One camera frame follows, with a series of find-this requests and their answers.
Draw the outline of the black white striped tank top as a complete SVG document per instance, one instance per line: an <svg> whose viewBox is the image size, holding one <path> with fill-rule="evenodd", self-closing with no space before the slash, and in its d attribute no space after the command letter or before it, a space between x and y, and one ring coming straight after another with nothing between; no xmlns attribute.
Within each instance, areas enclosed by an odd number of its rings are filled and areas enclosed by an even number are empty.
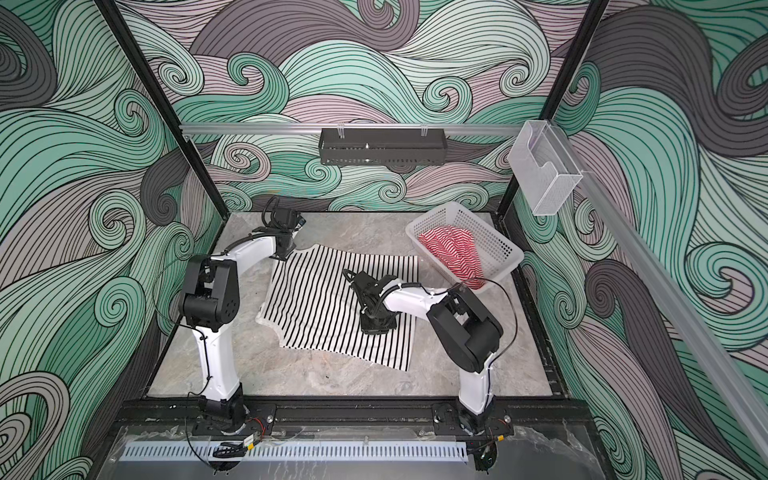
<svg viewBox="0 0 768 480"><path fill-rule="evenodd" d="M419 277L415 256L358 254L314 245L279 261L257 322L271 328L284 348L343 354L399 371L410 366L416 318L400 314L395 329L367 335L344 269L375 278Z"/></svg>

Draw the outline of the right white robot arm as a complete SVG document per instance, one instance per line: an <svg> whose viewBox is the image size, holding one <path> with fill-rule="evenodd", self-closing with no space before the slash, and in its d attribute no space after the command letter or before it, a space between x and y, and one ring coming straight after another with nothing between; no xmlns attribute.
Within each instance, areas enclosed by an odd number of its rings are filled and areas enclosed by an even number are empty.
<svg viewBox="0 0 768 480"><path fill-rule="evenodd" d="M437 290L393 275L377 280L349 269L342 275L356 296L364 334L396 329L400 314L426 321L460 370L460 413L472 421L486 416L493 399L490 367L504 330L469 287L458 283Z"/></svg>

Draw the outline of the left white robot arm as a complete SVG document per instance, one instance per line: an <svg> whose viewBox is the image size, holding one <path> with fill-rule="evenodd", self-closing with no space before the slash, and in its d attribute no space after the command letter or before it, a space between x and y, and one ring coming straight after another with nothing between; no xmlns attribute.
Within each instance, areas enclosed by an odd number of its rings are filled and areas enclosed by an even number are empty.
<svg viewBox="0 0 768 480"><path fill-rule="evenodd" d="M231 327L241 303L240 275L264 260L287 260L304 224L299 211L273 196L261 212L260 226L219 252L193 256L187 263L179 311L198 347L203 374L198 406L227 434L241 430L248 415Z"/></svg>

